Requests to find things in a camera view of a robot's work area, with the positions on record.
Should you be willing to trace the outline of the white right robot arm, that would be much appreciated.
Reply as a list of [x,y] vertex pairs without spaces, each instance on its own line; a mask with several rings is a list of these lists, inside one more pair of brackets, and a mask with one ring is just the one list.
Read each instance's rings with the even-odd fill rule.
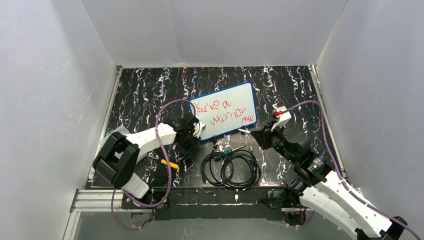
[[376,211],[345,180],[329,160],[316,153],[301,130],[268,123],[251,136],[263,150],[274,149],[293,164],[297,177],[287,185],[283,198],[293,205],[312,209],[334,223],[353,240],[398,240],[406,222]]

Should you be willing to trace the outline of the blue framed whiteboard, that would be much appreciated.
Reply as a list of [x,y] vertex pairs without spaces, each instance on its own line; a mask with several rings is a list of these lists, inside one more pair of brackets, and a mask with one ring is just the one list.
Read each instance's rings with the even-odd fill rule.
[[202,141],[258,122],[256,94],[250,81],[216,90],[189,100],[197,119],[205,124]]

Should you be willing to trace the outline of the white red whiteboard marker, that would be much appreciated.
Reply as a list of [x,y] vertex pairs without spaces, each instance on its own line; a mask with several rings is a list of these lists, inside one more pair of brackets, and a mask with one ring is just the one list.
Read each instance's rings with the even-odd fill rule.
[[245,133],[245,134],[250,134],[251,133],[249,130],[245,130],[245,129],[241,129],[241,128],[239,128],[237,130],[240,131],[240,132],[242,132],[242,133]]

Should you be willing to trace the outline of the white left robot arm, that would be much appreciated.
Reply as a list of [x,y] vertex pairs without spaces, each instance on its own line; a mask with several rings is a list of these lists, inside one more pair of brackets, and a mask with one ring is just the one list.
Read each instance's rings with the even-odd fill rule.
[[124,135],[115,131],[100,148],[92,167],[114,189],[141,199],[150,190],[150,186],[135,173],[142,158],[161,145],[175,145],[181,154],[189,155],[200,142],[205,128],[203,122],[188,114],[138,133]]

